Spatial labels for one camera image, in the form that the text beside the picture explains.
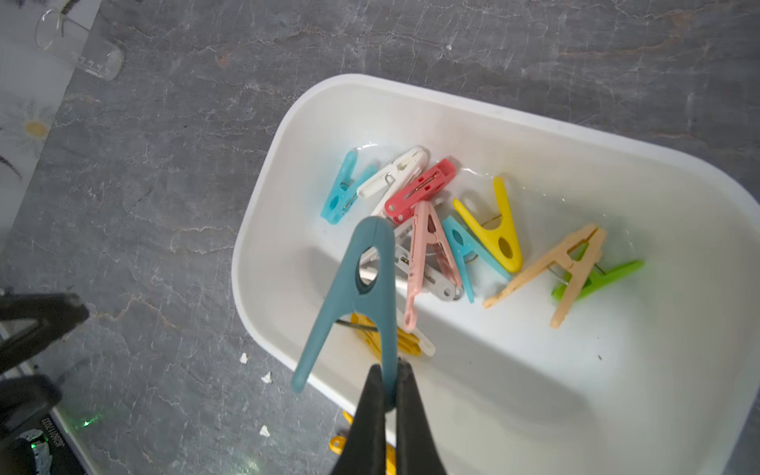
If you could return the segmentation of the white clothespin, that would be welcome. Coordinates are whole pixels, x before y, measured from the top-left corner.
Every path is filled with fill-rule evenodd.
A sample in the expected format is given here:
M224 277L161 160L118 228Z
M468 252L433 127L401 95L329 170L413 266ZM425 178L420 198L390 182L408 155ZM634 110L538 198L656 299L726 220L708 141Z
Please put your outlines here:
M411 355L434 356L437 349L435 345L429 340L429 338L419 329L414 328L411 331L407 331L404 324L404 313L397 309L396 320L399 329L399 348L403 352Z
M375 172L364 184L361 184L358 187L357 196L367 199L383 191L384 194L370 215L386 218L386 202L419 176L427 168L428 163L429 152L427 150L421 146L411 148Z

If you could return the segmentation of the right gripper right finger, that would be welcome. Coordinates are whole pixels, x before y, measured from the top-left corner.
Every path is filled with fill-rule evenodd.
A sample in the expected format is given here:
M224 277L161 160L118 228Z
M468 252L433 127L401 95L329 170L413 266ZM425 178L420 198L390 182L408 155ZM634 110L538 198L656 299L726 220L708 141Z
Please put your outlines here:
M398 474L447 474L433 440L413 367L398 359L396 389Z

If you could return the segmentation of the tan clothespin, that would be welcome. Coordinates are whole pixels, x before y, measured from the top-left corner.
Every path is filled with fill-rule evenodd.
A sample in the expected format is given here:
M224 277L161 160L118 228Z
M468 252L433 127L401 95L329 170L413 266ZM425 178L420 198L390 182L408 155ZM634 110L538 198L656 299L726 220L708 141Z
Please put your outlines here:
M579 298L595 264L601 259L606 239L607 232L594 223L567 235L553 249L514 277L504 289L486 299L483 302L483 308L494 307L524 285L531 283L544 271L557 265L570 274L563 297L550 321L550 326L554 330L558 329L565 321L574 302Z

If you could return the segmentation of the grey clothespin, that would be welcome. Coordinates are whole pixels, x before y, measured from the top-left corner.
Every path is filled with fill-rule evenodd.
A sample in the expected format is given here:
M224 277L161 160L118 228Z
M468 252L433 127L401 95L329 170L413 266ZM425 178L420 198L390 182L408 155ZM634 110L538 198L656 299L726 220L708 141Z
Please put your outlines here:
M409 220L405 224L401 225L394 231L396 240L395 249L395 265L400 269L405 277L396 277L397 286L406 290L408 287L407 275L410 270L410 253L403 247L402 241L408 235L413 233L413 224ZM378 251L366 251L360 259L360 275L364 278L369 278L367 265L378 259ZM440 271L426 264L424 269L424 283L423 291L435 295L441 301L450 302L458 300L462 297L463 291L455 286L448 278L446 278Z

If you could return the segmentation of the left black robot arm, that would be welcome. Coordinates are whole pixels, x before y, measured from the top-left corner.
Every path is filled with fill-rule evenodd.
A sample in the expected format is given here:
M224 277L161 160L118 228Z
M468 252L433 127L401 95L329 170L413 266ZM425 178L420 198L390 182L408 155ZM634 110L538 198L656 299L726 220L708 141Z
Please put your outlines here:
M1 322L17 328L1 338L1 472L85 474L53 409L63 393L51 377L21 365L89 317L79 296L1 292Z

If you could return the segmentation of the green clothespin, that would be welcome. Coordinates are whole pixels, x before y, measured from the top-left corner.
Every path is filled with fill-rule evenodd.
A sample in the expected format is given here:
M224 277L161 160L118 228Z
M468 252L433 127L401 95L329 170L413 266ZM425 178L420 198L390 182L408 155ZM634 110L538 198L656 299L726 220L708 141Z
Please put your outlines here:
M577 297L577 301L581 301L595 292L623 280L625 277L641 270L644 266L645 262L643 260L635 260L610 271L603 271L598 265L596 265L589 274L583 289ZM556 303L561 301L566 291L567 283L571 278L572 274L570 272L565 272L561 278L562 282L553 289L551 297Z

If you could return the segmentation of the white clothespin bottom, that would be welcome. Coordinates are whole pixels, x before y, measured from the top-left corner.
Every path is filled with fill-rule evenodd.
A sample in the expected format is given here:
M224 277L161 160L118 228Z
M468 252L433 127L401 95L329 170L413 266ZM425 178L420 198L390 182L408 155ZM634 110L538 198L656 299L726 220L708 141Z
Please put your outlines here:
M434 356L437 349L435 345L429 340L429 338L419 329L414 328L411 331L407 331L404 324L404 313L397 309L396 320L399 329L399 348L403 352L411 355Z

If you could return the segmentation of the red clothespin pile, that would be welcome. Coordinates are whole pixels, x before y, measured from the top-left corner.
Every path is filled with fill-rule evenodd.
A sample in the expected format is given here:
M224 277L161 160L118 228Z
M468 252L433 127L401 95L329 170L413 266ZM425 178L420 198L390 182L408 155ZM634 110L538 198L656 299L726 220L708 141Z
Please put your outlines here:
M455 178L456 167L445 158L414 178L407 186L392 195L385 203L387 217L401 225L414 215L415 207L429 201Z

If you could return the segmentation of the dark teal clothespin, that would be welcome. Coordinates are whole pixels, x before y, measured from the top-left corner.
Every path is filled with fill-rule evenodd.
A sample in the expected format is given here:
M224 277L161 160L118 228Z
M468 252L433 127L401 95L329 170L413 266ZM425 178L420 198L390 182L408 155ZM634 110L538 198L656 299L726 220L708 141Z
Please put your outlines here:
M376 249L379 262L375 280L361 281L360 261ZM354 229L342 263L320 308L300 356L291 386L301 392L313 370L332 327L351 314L368 318L381 338L381 371L385 409L396 407L398 338L395 284L395 235L392 226L379 217L363 219Z

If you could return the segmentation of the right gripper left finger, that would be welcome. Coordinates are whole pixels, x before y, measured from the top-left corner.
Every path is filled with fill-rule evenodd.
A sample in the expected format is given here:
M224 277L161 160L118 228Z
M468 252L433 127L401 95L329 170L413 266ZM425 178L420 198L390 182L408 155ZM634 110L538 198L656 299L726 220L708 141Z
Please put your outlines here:
M381 367L370 368L353 422L332 474L386 473L385 392Z

